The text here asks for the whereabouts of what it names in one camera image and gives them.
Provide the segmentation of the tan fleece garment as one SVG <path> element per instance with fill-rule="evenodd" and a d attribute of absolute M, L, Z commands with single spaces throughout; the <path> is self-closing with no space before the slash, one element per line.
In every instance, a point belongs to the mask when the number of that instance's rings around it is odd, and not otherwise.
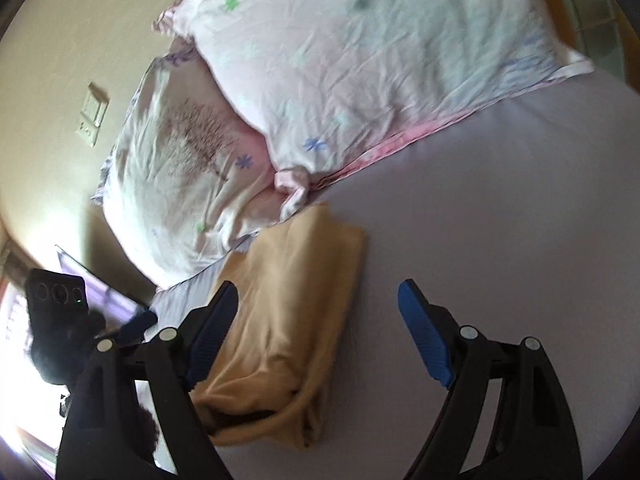
<path fill-rule="evenodd" d="M 217 281 L 235 284 L 238 313 L 191 393 L 213 445 L 318 442 L 365 252 L 363 229 L 316 203 L 228 255 Z"/>

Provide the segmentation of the white tree print pillow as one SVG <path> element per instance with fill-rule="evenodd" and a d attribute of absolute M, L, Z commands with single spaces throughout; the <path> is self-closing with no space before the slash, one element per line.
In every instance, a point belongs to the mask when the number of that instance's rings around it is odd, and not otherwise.
<path fill-rule="evenodd" d="M 93 201 L 127 258 L 169 288 L 281 219 L 264 137 L 228 104 L 193 44 L 176 39 L 140 81 Z"/>

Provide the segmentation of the pink floral pillow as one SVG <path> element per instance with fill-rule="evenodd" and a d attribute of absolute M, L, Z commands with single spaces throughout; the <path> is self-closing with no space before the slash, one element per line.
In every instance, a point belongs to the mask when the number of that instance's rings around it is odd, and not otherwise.
<path fill-rule="evenodd" d="M 292 191 L 593 69 L 544 0 L 178 0 L 154 28 L 196 47 Z"/>

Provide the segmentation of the dark framed screen by wall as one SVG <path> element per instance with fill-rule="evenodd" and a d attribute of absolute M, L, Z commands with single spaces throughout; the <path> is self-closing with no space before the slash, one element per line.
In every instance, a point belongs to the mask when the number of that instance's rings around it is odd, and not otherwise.
<path fill-rule="evenodd" d="M 107 285 L 67 252 L 64 252 L 60 246 L 56 246 L 55 250 L 58 254 L 61 272 L 80 276 L 85 281 L 89 308 L 100 311 L 105 316 L 108 326 L 124 325 L 148 308 Z"/>

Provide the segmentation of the beige wall switch plate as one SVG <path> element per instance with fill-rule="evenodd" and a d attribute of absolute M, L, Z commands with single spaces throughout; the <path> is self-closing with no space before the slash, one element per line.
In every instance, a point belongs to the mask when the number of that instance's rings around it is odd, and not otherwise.
<path fill-rule="evenodd" d="M 81 140 L 92 148 L 96 145 L 96 140 L 98 140 L 109 102 L 110 99 L 103 89 L 93 82 L 88 84 L 75 132 Z"/>

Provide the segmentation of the wooden door frame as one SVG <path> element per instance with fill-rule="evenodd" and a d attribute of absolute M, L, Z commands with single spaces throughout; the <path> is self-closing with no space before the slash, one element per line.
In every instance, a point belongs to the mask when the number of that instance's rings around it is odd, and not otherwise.
<path fill-rule="evenodd" d="M 544 0 L 564 44 L 639 88 L 639 35 L 617 0 Z"/>

